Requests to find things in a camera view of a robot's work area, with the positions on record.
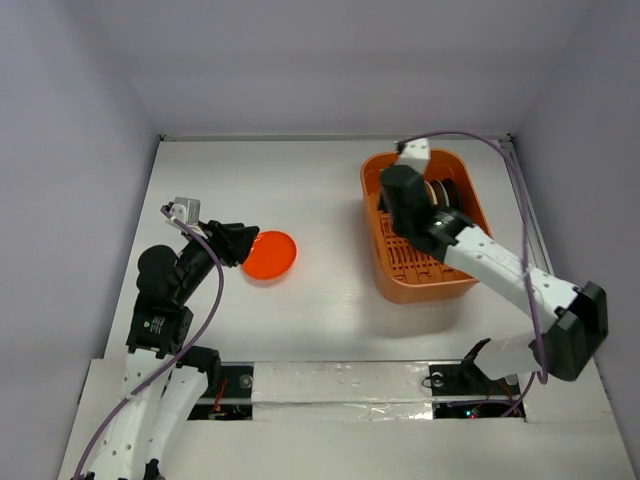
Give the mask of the red plate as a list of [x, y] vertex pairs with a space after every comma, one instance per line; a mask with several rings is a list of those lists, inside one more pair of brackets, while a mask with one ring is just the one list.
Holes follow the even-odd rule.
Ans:
[[276, 281], [291, 270], [297, 255], [297, 244], [289, 234], [279, 230], [264, 231], [256, 237], [242, 269], [251, 280]]

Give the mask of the black plate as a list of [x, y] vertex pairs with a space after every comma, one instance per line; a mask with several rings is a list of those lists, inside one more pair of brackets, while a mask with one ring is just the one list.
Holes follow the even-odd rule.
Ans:
[[452, 179], [447, 178], [442, 181], [442, 184], [449, 198], [449, 206], [456, 210], [462, 211], [464, 209], [462, 196], [456, 183]]

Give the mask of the beige patterned plate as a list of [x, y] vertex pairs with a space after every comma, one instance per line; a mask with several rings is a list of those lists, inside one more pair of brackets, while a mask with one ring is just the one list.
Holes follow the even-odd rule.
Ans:
[[431, 183], [429, 181], [424, 181], [424, 184], [425, 184], [425, 190], [429, 194], [429, 197], [431, 199], [432, 204], [437, 206], [438, 205], [438, 198], [437, 198], [437, 195], [436, 195], [436, 192], [435, 192], [433, 186], [431, 185]]

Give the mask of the blue white patterned plate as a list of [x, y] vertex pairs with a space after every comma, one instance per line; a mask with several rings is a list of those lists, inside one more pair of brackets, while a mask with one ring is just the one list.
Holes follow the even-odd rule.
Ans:
[[439, 180], [431, 182], [439, 206], [450, 206], [450, 197], [444, 184]]

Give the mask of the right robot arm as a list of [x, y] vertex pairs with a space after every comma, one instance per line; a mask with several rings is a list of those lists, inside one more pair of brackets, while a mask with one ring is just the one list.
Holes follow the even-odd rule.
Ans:
[[540, 372], [576, 380], [608, 335], [605, 290], [559, 279], [493, 240], [458, 210], [435, 206], [423, 177], [407, 165], [392, 165], [379, 177], [394, 233], [416, 250], [483, 283], [523, 313], [533, 330], [481, 341], [460, 368], [462, 384], [482, 392], [511, 374]]

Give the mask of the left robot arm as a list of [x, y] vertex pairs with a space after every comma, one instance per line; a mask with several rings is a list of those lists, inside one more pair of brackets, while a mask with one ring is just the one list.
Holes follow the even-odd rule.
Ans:
[[224, 387], [220, 354], [197, 345], [187, 302], [211, 271], [241, 265], [259, 229], [242, 223], [186, 224], [175, 252], [155, 245], [139, 257], [120, 398], [85, 447], [76, 479], [159, 479], [197, 401]]

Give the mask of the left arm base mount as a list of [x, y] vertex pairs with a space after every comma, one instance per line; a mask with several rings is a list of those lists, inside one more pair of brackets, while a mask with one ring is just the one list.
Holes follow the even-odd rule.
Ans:
[[223, 363], [219, 379], [192, 408], [188, 419], [251, 420], [253, 417], [253, 363]]

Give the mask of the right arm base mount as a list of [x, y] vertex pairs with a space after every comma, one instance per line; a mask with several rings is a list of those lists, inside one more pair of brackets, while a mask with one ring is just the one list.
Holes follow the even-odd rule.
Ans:
[[421, 386], [431, 393], [435, 419], [526, 417], [518, 380], [490, 380], [474, 366], [431, 364]]

